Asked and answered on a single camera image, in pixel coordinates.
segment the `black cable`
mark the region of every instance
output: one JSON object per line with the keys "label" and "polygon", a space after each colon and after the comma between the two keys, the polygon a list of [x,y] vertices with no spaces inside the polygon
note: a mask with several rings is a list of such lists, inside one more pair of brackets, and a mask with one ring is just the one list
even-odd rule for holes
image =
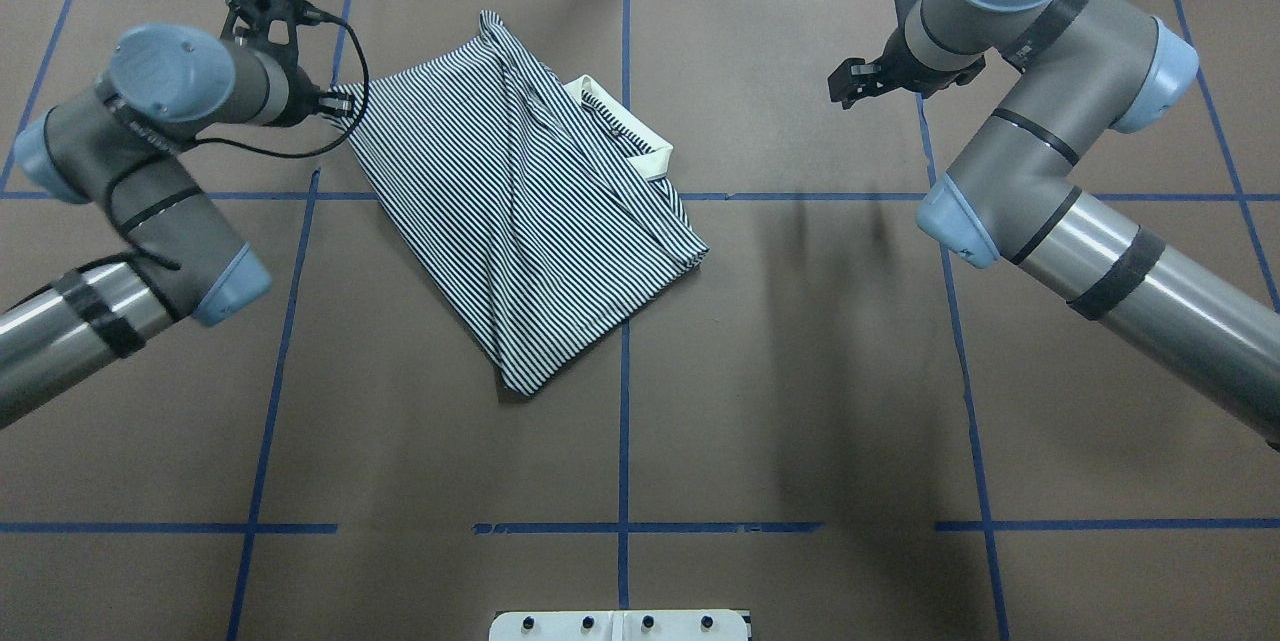
{"label": "black cable", "polygon": [[365,58],[365,49],[362,49],[361,45],[360,45],[360,36],[356,35],[356,29],[352,29],[351,23],[348,23],[346,18],[339,18],[339,17],[334,17],[332,13],[325,13],[325,20],[328,20],[329,23],[337,23],[338,26],[342,26],[343,29],[347,31],[347,35],[351,36],[351,44],[353,45],[353,47],[356,47],[356,56],[360,58],[360,72],[364,75],[364,82],[362,82],[362,86],[364,86],[364,90],[362,90],[364,99],[361,99],[361,102],[360,102],[360,111],[356,113],[356,120],[351,122],[351,125],[347,127],[347,131],[342,132],[342,136],[338,136],[338,138],[334,139],[332,143],[324,145],[324,146],[321,146],[321,148],[316,148],[316,150],[314,150],[314,152],[306,152],[306,154],[280,154],[280,152],[273,152],[273,150],[269,150],[269,148],[257,148],[257,146],[242,145],[242,143],[239,143],[239,141],[219,139],[219,138],[196,139],[195,145],[197,145],[197,146],[202,146],[202,145],[227,145],[227,146],[234,146],[234,148],[247,150],[247,152],[253,152],[253,154],[269,155],[269,157],[314,157],[314,155],[329,154],[334,148],[338,148],[338,146],[340,146],[343,143],[343,141],[347,141],[349,138],[349,136],[352,134],[352,132],[355,132],[357,129],[357,127],[360,125],[360,123],[365,120],[365,113],[369,111],[369,61]]}
{"label": "black cable", "polygon": [[163,257],[163,255],[151,252],[151,249],[142,248],[142,244],[131,239],[128,232],[124,232],[124,228],[122,228],[119,218],[115,218],[115,188],[119,187],[119,184],[123,184],[128,177],[133,177],[134,173],[151,166],[152,162],[165,161],[166,157],[168,155],[164,154],[152,155],[152,157],[146,157],[140,162],[131,164],[131,166],[125,168],[124,171],[119,171],[111,177],[111,179],[106,182],[106,189],[102,191],[102,212],[106,216],[106,223],[110,223],[116,235],[122,237],[124,243],[129,244],[129,248],[132,248],[134,253],[140,255],[140,257],[159,264],[159,266],[169,269],[169,271],[182,271],[182,264],[173,261],[173,258]]}
{"label": "black cable", "polygon": [[[133,269],[133,273],[138,273],[138,269],[133,266],[133,262],[137,261],[137,258],[142,258],[141,255],[138,253],[105,255],[105,257],[93,258],[93,261],[84,264],[84,266],[77,266],[76,273],[90,273],[93,271],[93,269],[96,267],[110,266],[110,264],[129,264],[129,267]],[[20,302],[14,303],[12,307],[5,310],[5,313],[9,313],[10,310],[18,308],[20,307],[20,305],[29,302],[29,299],[35,299],[36,296],[44,294],[46,290],[51,290],[52,287],[54,287],[52,284],[45,284],[44,287],[38,287],[38,289],[32,290],[32,293],[27,294],[24,299],[20,299]]]}

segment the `metal pipe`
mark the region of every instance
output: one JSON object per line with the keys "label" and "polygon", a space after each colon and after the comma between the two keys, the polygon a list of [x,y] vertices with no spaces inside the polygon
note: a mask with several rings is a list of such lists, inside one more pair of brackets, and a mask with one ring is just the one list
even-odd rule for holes
{"label": "metal pipe", "polygon": [[1079,194],[1019,267],[1280,445],[1271,308],[1092,194]]}
{"label": "metal pipe", "polygon": [[[143,340],[173,325],[128,264],[83,273],[106,308]],[[0,316],[0,429],[119,358],[59,290],[45,290]]]}
{"label": "metal pipe", "polygon": [[905,40],[936,70],[991,47],[1024,70],[920,226],[974,266],[1009,258],[1280,450],[1280,316],[1066,180],[1108,127],[1181,97],[1194,49],[1125,0],[919,0]]}

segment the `black strap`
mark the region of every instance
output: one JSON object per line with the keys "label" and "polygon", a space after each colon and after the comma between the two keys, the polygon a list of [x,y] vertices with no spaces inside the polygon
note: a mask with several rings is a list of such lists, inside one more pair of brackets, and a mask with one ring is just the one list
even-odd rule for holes
{"label": "black strap", "polygon": [[142,345],[147,345],[146,339],[137,333],[132,322],[116,316],[102,296],[97,293],[97,289],[84,281],[81,273],[64,273],[54,281],[52,287],[74,310],[76,316],[93,329],[99,339],[115,354],[115,358],[128,358],[137,351],[142,351]]}
{"label": "black strap", "polygon": [[941,38],[933,36],[933,29],[929,29],[929,23],[924,20],[924,6],[920,6],[920,27],[924,29],[924,36],[928,36],[936,47],[945,50],[946,52],[955,54],[955,56],[979,56],[987,49],[978,50],[960,50],[952,49],[951,45],[942,44]]}
{"label": "black strap", "polygon": [[1028,26],[1018,38],[1000,49],[1000,56],[1016,70],[1027,70],[1036,58],[1051,47],[1066,27],[1080,15],[1089,0],[1051,0],[1048,6]]}
{"label": "black strap", "polygon": [[1125,249],[1111,269],[1080,298],[1069,302],[1069,307],[1089,321],[1097,321],[1114,310],[1142,284],[1147,273],[1156,266],[1165,253],[1165,239],[1152,234],[1146,228],[1138,228],[1129,248]]}
{"label": "black strap", "polygon": [[1050,234],[1051,230],[1053,230],[1053,226],[1056,226],[1059,221],[1062,221],[1062,218],[1066,216],[1066,212],[1071,211],[1073,205],[1075,205],[1076,200],[1080,198],[1082,193],[1083,191],[1080,191],[1079,186],[1071,186],[1071,193],[1066,194],[1066,198],[1062,200],[1062,202],[1059,205],[1057,211],[1053,212],[1053,216],[1050,216],[1048,221],[1046,221],[1043,226],[1039,226],[1039,230],[1036,232],[1036,235],[1033,235],[1032,239],[1029,239],[1027,244],[1024,244],[1023,248],[1019,249],[1018,253],[1012,255],[1009,262],[1014,264],[1014,266],[1018,266],[1020,262],[1027,261],[1027,257],[1029,257],[1029,255],[1032,255],[1034,249],[1039,248],[1041,242],[1044,239],[1044,237]]}
{"label": "black strap", "polygon": [[188,189],[178,191],[177,194],[165,196],[165,198],[157,200],[156,203],[148,205],[146,209],[142,209],[142,211],[134,212],[133,216],[128,218],[128,221],[120,223],[120,225],[116,226],[116,232],[119,232],[120,235],[128,234],[128,232],[134,230],[134,228],[141,226],[142,223],[147,221],[148,218],[154,218],[157,212],[166,211],[166,209],[173,207],[173,205],[183,202],[183,200],[188,200],[191,196],[196,194],[200,194],[200,186],[192,186],[188,187]]}
{"label": "black strap", "polygon": [[1046,127],[1039,125],[1039,123],[1030,120],[1030,118],[1023,116],[1023,114],[1016,111],[1009,111],[1006,107],[996,107],[996,111],[992,111],[991,114],[996,118],[1004,118],[1006,122],[1012,123],[1012,125],[1018,125],[1019,129],[1027,131],[1028,134],[1036,136],[1037,139],[1042,139],[1052,150],[1056,150],[1057,154],[1061,154],[1062,157],[1066,159],[1066,162],[1070,162],[1071,166],[1080,162],[1080,155],[1075,154],[1075,150],[1071,148],[1066,141],[1057,138],[1052,131],[1048,131]]}

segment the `striped shirt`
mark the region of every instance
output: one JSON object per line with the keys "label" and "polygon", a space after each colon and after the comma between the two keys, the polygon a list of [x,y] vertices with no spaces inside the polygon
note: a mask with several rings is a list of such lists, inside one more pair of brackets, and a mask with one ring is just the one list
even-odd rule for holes
{"label": "striped shirt", "polygon": [[671,146],[589,77],[562,88],[493,12],[370,95],[356,157],[509,389],[538,392],[707,255]]}

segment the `folded shirt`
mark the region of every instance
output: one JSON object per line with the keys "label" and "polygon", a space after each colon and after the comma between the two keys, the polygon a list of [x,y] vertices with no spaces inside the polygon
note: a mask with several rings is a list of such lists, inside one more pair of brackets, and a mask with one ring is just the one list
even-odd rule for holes
{"label": "folded shirt", "polygon": [[526,395],[707,255],[667,180],[671,145],[591,77],[562,86],[493,12],[461,49],[372,81],[351,145]]}

